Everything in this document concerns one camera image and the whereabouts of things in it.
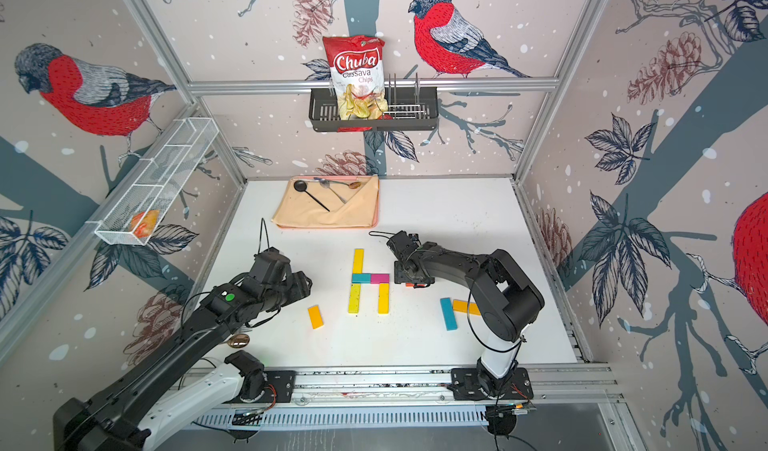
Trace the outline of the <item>magenta block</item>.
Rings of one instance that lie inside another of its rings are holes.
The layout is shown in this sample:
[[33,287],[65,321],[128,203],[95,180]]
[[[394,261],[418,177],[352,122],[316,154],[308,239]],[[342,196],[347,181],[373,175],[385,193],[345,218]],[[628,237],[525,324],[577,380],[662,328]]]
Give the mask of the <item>magenta block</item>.
[[390,275],[385,273],[372,273],[370,275],[371,284],[389,284]]

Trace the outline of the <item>lime yellow block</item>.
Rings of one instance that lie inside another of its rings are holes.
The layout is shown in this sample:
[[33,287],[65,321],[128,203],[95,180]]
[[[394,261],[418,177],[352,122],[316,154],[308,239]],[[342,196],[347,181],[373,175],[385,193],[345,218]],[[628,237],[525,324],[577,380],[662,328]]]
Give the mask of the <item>lime yellow block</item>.
[[390,309],[390,284],[380,283],[378,286],[378,314],[387,315]]

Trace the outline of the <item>teal small block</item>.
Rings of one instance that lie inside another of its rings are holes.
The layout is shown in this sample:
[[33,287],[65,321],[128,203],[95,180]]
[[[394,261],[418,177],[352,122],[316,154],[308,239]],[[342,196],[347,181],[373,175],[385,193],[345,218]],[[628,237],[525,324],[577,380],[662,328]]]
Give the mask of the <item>teal small block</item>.
[[371,283],[371,274],[370,273],[353,273],[351,278],[352,284],[370,284]]

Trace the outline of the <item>orange small block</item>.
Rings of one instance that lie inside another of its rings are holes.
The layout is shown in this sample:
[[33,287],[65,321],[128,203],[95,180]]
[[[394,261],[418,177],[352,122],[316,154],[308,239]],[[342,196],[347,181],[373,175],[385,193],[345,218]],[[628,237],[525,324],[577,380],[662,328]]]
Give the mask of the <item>orange small block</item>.
[[318,305],[314,305],[308,309],[308,316],[313,330],[320,329],[324,326],[323,316]]

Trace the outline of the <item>yellow orange block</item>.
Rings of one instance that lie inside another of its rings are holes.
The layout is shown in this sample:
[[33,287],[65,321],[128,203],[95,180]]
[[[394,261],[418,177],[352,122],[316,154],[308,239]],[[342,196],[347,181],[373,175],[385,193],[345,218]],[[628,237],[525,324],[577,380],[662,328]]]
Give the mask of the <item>yellow orange block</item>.
[[482,313],[476,303],[471,301],[454,300],[452,308],[457,313],[464,313],[474,316],[481,316]]

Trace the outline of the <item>yellow long block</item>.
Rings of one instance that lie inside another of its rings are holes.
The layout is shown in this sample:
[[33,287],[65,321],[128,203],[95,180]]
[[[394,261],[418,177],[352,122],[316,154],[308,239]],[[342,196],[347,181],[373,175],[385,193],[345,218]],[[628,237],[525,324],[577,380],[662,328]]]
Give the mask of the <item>yellow long block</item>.
[[353,283],[350,286],[347,312],[351,315],[357,315],[360,310],[360,302],[361,302],[361,285],[359,283]]

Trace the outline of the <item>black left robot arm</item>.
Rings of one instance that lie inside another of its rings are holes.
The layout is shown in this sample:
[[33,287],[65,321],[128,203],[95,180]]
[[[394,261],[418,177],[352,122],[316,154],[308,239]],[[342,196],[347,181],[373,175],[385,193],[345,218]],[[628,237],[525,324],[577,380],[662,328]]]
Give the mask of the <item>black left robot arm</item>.
[[205,378],[169,401],[163,395],[193,365],[242,328],[261,325],[310,296],[311,279],[292,271],[270,247],[251,269],[202,295],[200,305],[149,357],[86,401],[68,400],[53,416],[57,450],[142,450],[156,447],[195,418],[240,395],[258,398],[263,364],[245,351],[227,357]]

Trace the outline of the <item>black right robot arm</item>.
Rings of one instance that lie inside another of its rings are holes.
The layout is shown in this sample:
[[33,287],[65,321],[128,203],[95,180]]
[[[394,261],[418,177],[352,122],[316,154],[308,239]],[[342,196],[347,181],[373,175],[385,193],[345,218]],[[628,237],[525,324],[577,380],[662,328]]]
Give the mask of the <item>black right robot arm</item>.
[[521,266],[505,250],[469,254],[449,250],[434,242],[421,242],[416,234],[400,231],[387,237],[395,257],[398,284],[427,288],[442,279],[464,286],[495,344],[480,340],[484,352],[469,382],[453,389],[462,398],[502,398],[514,389],[517,354],[523,332],[538,318],[545,300]]

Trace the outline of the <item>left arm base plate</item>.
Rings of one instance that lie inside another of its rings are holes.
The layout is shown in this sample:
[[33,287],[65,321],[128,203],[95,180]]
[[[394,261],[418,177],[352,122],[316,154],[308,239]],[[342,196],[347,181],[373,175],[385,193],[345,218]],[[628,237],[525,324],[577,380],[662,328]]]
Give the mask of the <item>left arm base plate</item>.
[[254,372],[244,378],[243,386],[237,395],[237,399],[242,403],[290,403],[296,377],[297,372],[293,370]]

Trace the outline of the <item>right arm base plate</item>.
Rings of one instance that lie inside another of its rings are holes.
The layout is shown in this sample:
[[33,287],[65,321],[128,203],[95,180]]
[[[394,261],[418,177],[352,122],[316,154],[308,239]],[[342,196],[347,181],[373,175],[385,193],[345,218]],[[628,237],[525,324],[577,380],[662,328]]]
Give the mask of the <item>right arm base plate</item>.
[[477,367],[453,368],[447,389],[456,401],[529,401],[534,397],[528,371],[520,367],[511,369],[502,378],[495,378]]

